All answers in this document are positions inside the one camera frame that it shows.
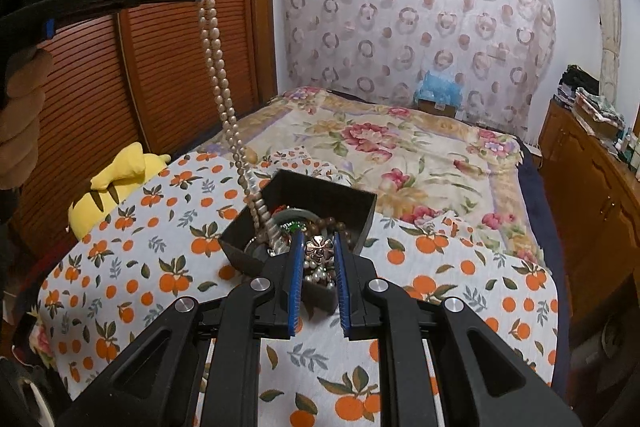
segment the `pearl necklace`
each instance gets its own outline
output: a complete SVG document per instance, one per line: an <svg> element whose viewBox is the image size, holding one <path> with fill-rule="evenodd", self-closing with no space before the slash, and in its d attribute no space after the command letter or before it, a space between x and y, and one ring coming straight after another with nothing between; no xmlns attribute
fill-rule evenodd
<svg viewBox="0 0 640 427"><path fill-rule="evenodd" d="M247 161L244 144L240 139L236 110L233 107L229 81L226 77L225 61L222 59L220 30L216 14L215 0L200 2L198 28L200 29L207 72L222 121L223 134L238 169L238 184L242 187L244 195L247 196L255 232L258 233L264 225L271 250L276 254L285 253L288 250L286 242L282 237L280 227L273 221L273 217L262 199L258 179Z"/></svg>

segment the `wooden cabinet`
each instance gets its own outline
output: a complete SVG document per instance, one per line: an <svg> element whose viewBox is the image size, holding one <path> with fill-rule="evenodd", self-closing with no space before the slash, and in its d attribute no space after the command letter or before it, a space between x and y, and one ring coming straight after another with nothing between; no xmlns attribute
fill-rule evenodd
<svg viewBox="0 0 640 427"><path fill-rule="evenodd" d="M540 149L574 321L580 321L640 266L640 183L555 102Z"/></svg>
<svg viewBox="0 0 640 427"><path fill-rule="evenodd" d="M612 294L640 263L640 217L628 198L607 201L602 224L589 255L570 270L574 310L584 316Z"/></svg>
<svg viewBox="0 0 640 427"><path fill-rule="evenodd" d="M258 107L250 0L216 0L234 107ZM38 165L12 227L36 257L69 236L69 204L134 141L171 153L219 122L194 3L154 4L78 23L46 43Z"/></svg>

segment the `bottle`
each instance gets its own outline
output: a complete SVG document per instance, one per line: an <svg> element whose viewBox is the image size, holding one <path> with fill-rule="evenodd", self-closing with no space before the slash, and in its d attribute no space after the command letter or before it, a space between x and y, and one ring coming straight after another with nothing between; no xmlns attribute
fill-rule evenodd
<svg viewBox="0 0 640 427"><path fill-rule="evenodd" d="M636 145L638 145L638 138L635 134L631 133L631 136L629 137L629 144L626 146L625 150L625 163L627 165L630 165L631 163L631 158L633 158Z"/></svg>
<svg viewBox="0 0 640 427"><path fill-rule="evenodd" d="M636 140L636 149L634 150L634 155L631 156L631 163L629 163L629 167L633 174L638 172L638 167L640 167L640 140Z"/></svg>
<svg viewBox="0 0 640 427"><path fill-rule="evenodd" d="M626 132L623 134L622 137L622 146L620 146L620 152L618 152L618 159L620 161L623 161L626 163L625 161L625 152L626 152L626 146L629 144L629 138L631 136L631 127L629 127Z"/></svg>

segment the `yellow plush toy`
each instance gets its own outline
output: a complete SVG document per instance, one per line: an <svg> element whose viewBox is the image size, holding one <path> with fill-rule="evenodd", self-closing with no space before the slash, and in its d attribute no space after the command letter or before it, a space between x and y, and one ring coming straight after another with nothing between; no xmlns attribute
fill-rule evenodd
<svg viewBox="0 0 640 427"><path fill-rule="evenodd" d="M89 191L69 206L69 226L80 240L118 204L162 171L171 156L144 154L139 142L122 149L91 179Z"/></svg>

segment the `dark blue blanket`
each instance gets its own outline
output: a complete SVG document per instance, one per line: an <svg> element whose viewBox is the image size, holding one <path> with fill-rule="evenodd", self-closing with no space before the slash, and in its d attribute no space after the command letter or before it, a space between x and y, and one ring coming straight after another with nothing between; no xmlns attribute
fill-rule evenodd
<svg viewBox="0 0 640 427"><path fill-rule="evenodd" d="M518 181L529 214L529 222L558 290L558 347L552 389L564 397L569 376L569 300L564 279L564 255L553 215L546 202L545 186L533 165L529 149L522 142L524 162L518 166Z"/></svg>

